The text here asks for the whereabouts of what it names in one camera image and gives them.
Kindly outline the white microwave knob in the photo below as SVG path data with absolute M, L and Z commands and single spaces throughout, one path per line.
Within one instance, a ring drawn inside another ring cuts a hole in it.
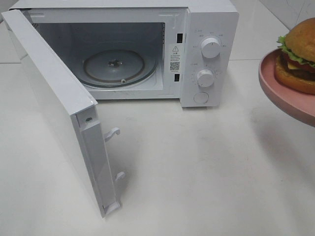
M 203 57 L 212 59 L 218 56 L 221 52 L 221 42 L 215 36 L 209 36 L 201 42 L 201 53 Z
M 197 83 L 202 88 L 207 88 L 214 83 L 215 76 L 211 70 L 203 69 L 197 73 Z

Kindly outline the burger with lettuce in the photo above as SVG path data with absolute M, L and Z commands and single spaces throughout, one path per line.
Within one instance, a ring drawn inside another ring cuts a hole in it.
M 285 86 L 315 93 L 315 19 L 309 18 L 278 37 L 281 53 L 276 58 L 275 76 Z

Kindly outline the pink round plate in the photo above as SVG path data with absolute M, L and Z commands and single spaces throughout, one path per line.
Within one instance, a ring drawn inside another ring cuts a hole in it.
M 260 86 L 269 100 L 280 110 L 314 127 L 315 96 L 293 90 L 278 82 L 275 77 L 276 58 L 280 53 L 280 49 L 275 49 L 260 61 L 258 68 Z

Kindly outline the white warning label sticker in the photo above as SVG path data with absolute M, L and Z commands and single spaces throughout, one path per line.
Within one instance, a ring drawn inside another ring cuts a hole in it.
M 181 43 L 169 44 L 167 68 L 171 73 L 180 73 L 183 57 L 183 45 Z

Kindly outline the glass microwave turntable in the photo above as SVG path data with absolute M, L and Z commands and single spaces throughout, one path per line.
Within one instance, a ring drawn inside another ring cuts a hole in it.
M 155 57 L 133 50 L 105 50 L 83 63 L 82 82 L 98 88 L 119 88 L 138 83 L 154 73 Z

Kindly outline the round white door button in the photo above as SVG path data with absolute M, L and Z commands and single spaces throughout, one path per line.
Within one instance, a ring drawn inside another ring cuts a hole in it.
M 193 99 L 196 103 L 205 104 L 209 100 L 209 95 L 206 92 L 199 92 L 194 95 Z

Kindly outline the white microwave oven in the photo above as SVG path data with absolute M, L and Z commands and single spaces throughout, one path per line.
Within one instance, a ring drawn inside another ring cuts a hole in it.
M 217 106 L 221 99 L 239 14 L 228 0 L 20 0 L 20 10 L 84 88 L 97 100 L 179 99 L 183 107 Z M 201 42 L 215 36 L 221 52 L 203 57 Z M 167 68 L 169 44 L 181 43 L 180 73 Z M 83 63 L 105 50 L 133 50 L 155 57 L 148 78 L 119 88 L 98 88 L 81 80 Z M 211 70 L 214 83 L 202 88 L 197 73 Z M 196 103 L 206 92 L 209 100 Z

